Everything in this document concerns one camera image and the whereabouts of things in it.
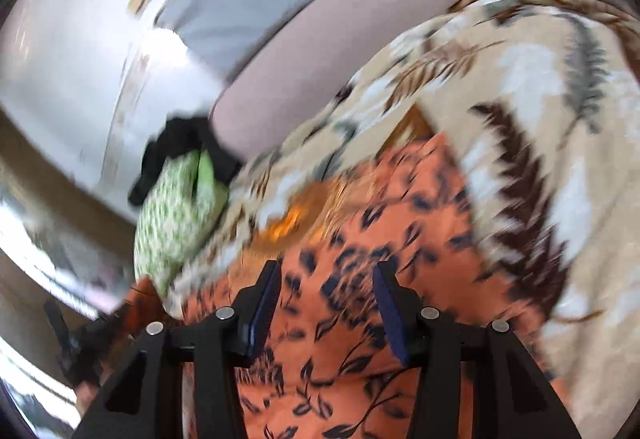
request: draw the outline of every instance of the black clamp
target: black clamp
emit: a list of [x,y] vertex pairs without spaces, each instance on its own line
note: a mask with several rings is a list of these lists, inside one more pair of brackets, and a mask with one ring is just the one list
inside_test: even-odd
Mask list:
[[246,439],[234,369],[262,352],[280,296],[282,270],[270,260],[254,286],[200,323],[146,326],[126,361],[89,407],[73,439],[182,437],[181,366],[194,364],[200,439]]
[[386,262],[373,269],[373,289],[392,352],[421,369],[408,439],[457,439],[461,361],[474,366],[474,439],[580,439],[507,321],[486,328],[455,323],[401,287]]
[[53,300],[45,302],[44,310],[62,350],[57,357],[62,374],[73,388],[81,383],[100,387],[100,360],[107,355],[114,338],[121,331],[129,305],[123,305],[110,315],[101,314],[74,331],[68,329],[60,308]]

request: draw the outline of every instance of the black strap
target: black strap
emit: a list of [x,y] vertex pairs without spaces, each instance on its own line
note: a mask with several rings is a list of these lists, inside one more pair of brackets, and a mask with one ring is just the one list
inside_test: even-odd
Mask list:
[[207,117],[174,117],[166,122],[156,140],[149,140],[142,157],[140,177],[129,193],[129,204],[142,206],[154,187],[167,159],[175,159],[193,150],[204,148],[209,153],[216,174],[216,181],[227,186],[233,180],[242,163],[220,147],[209,128]]

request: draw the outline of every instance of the screw head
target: screw head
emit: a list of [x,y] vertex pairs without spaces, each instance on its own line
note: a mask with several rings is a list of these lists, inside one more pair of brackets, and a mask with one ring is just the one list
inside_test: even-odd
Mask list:
[[148,334],[155,336],[156,334],[160,334],[164,330],[164,324],[162,322],[151,322],[146,326],[146,332]]
[[425,320],[435,320],[440,316],[440,311],[435,307],[425,307],[420,311],[420,316]]
[[229,320],[236,312],[233,307],[225,306],[216,311],[216,316],[219,320]]
[[494,328],[494,331],[498,331],[499,333],[505,333],[509,330],[507,320],[494,320],[491,322],[491,326]]

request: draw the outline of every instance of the floral bedspread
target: floral bedspread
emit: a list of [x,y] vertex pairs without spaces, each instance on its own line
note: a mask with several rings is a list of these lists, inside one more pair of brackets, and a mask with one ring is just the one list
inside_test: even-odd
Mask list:
[[640,396],[639,33],[595,0],[463,0],[405,32],[244,168],[170,302],[229,275],[251,283],[298,232],[309,184],[444,132],[468,182],[474,281],[506,276],[540,308],[582,436],[613,437]]

